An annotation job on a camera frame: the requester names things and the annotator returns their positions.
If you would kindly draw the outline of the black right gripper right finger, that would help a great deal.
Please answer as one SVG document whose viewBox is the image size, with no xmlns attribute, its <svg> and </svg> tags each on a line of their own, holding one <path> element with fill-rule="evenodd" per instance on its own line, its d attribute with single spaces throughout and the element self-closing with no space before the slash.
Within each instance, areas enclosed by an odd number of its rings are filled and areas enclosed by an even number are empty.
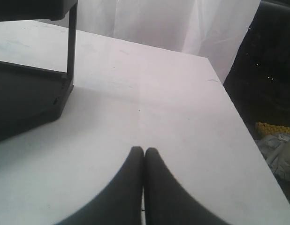
<svg viewBox="0 0 290 225">
<path fill-rule="evenodd" d="M 179 184 L 156 148 L 145 153 L 144 202 L 148 225 L 227 224 Z"/>
</svg>

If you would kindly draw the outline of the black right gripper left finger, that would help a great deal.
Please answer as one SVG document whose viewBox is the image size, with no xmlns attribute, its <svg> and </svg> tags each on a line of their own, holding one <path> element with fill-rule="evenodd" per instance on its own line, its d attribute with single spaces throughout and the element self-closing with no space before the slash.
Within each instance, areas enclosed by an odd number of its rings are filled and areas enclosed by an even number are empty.
<svg viewBox="0 0 290 225">
<path fill-rule="evenodd" d="M 144 151 L 132 147 L 109 184 L 60 225 L 140 225 Z"/>
</svg>

